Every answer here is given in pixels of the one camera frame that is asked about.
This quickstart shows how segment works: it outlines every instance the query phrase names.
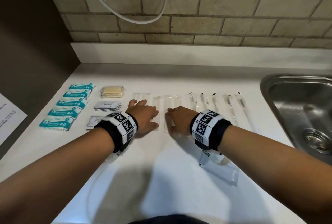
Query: blue and white packet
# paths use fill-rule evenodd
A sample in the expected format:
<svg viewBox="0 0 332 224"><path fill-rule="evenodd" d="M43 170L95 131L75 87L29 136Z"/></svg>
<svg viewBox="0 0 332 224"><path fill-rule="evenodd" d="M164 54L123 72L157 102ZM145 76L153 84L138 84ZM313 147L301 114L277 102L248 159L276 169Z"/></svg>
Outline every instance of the blue and white packet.
<svg viewBox="0 0 332 224"><path fill-rule="evenodd" d="M92 91L94 87L93 83L73 83L70 85L69 89L89 89Z"/></svg>
<svg viewBox="0 0 332 224"><path fill-rule="evenodd" d="M69 89L63 97L70 97L70 98L75 98L75 97L80 97L87 99L91 93L90 89Z"/></svg>
<svg viewBox="0 0 332 224"><path fill-rule="evenodd" d="M70 106L70 107L77 107L79 109L84 109L88 101L84 98L80 97L63 97L56 103L56 106Z"/></svg>
<svg viewBox="0 0 332 224"><path fill-rule="evenodd" d="M48 116L41 122L39 126L44 129L67 131L69 130L73 121L74 119L70 117Z"/></svg>
<svg viewBox="0 0 332 224"><path fill-rule="evenodd" d="M72 119L76 119L78 114L81 113L81 109L77 107L70 106L55 106L52 110L47 114L48 116L64 116L70 117Z"/></svg>

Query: stainless steel sink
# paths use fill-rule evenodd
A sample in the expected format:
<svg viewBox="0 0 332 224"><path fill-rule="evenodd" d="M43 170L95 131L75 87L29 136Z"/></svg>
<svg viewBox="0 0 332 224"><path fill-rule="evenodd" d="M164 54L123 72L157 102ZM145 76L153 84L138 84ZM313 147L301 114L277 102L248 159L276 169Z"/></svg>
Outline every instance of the stainless steel sink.
<svg viewBox="0 0 332 224"><path fill-rule="evenodd" d="M267 76L261 92L293 145L332 165L332 79Z"/></svg>

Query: backsplash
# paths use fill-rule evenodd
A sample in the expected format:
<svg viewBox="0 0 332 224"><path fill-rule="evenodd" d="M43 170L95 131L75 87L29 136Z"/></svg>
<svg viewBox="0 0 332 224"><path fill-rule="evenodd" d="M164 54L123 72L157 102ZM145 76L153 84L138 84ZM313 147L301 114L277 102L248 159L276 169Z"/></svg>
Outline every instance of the backsplash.
<svg viewBox="0 0 332 224"><path fill-rule="evenodd" d="M168 0L132 24L98 0L53 0L73 41L332 48L332 0ZM137 20L163 0L104 0Z"/></svg>

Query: hand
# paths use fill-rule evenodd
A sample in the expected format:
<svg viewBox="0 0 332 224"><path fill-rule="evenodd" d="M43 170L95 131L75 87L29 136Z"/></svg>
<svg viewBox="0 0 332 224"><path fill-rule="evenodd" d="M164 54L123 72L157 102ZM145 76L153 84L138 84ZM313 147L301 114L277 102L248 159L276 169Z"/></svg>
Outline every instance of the hand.
<svg viewBox="0 0 332 224"><path fill-rule="evenodd" d="M190 123L198 112L182 106L174 109L169 108L167 111L165 117L171 118L175 124L175 126L170 128L170 133L178 133L185 136L190 135Z"/></svg>
<svg viewBox="0 0 332 224"><path fill-rule="evenodd" d="M159 124L153 123L151 120L157 116L159 111L156 110L156 107L145 106L147 100L139 101L131 100L129 102L126 112L135 117L139 130L137 133L146 133L148 131L158 129Z"/></svg>

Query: beige brick tile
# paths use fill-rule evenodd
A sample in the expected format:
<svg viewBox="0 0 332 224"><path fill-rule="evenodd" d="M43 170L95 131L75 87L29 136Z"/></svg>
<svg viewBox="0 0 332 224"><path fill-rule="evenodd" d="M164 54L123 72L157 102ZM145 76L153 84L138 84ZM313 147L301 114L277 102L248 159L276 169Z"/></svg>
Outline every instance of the beige brick tile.
<svg viewBox="0 0 332 224"><path fill-rule="evenodd" d="M66 15L74 31L118 31L117 20L113 15Z"/></svg>
<svg viewBox="0 0 332 224"><path fill-rule="evenodd" d="M241 44L241 41L242 41L242 37L196 35L194 44L239 46Z"/></svg>
<svg viewBox="0 0 332 224"><path fill-rule="evenodd" d="M222 18L216 17L173 16L171 32L219 33L222 21Z"/></svg>
<svg viewBox="0 0 332 224"><path fill-rule="evenodd" d="M127 16L134 20L150 20L154 16ZM167 33L169 31L169 16L162 16L151 24L133 24L123 19L119 19L120 29L123 32L153 32Z"/></svg>
<svg viewBox="0 0 332 224"><path fill-rule="evenodd" d="M150 44L192 44L193 35L146 34L146 41Z"/></svg>
<svg viewBox="0 0 332 224"><path fill-rule="evenodd" d="M292 38L285 37L245 37L243 46L289 47Z"/></svg>
<svg viewBox="0 0 332 224"><path fill-rule="evenodd" d="M261 0L255 16L309 17L320 0Z"/></svg>
<svg viewBox="0 0 332 224"><path fill-rule="evenodd" d="M275 23L276 19L226 18L222 34L269 35Z"/></svg>
<svg viewBox="0 0 332 224"><path fill-rule="evenodd" d="M98 0L86 0L90 12L110 12ZM140 0L104 0L111 8L120 13L141 13Z"/></svg>
<svg viewBox="0 0 332 224"><path fill-rule="evenodd" d="M279 20L272 35L323 36L331 24L324 20Z"/></svg>
<svg viewBox="0 0 332 224"><path fill-rule="evenodd" d="M59 12L87 12L84 0L53 0Z"/></svg>
<svg viewBox="0 0 332 224"><path fill-rule="evenodd" d="M99 42L97 33L70 32L75 42Z"/></svg>
<svg viewBox="0 0 332 224"><path fill-rule="evenodd" d="M258 0L201 0L200 15L251 16Z"/></svg>
<svg viewBox="0 0 332 224"><path fill-rule="evenodd" d="M164 0L142 0L143 11L159 14ZM167 0L164 14L196 14L199 0Z"/></svg>
<svg viewBox="0 0 332 224"><path fill-rule="evenodd" d="M332 0L323 0L312 17L332 17Z"/></svg>
<svg viewBox="0 0 332 224"><path fill-rule="evenodd" d="M71 30L71 27L70 27L70 24L69 24L69 22L68 22L68 20L67 20L66 15L61 14L61 18L62 18L64 24L66 25L67 29L68 29L68 30Z"/></svg>
<svg viewBox="0 0 332 224"><path fill-rule="evenodd" d="M98 33L102 42L145 43L144 34L134 33Z"/></svg>
<svg viewBox="0 0 332 224"><path fill-rule="evenodd" d="M332 39L297 38L291 47L302 48L332 48Z"/></svg>
<svg viewBox="0 0 332 224"><path fill-rule="evenodd" d="M325 34L325 37L332 37L332 28Z"/></svg>

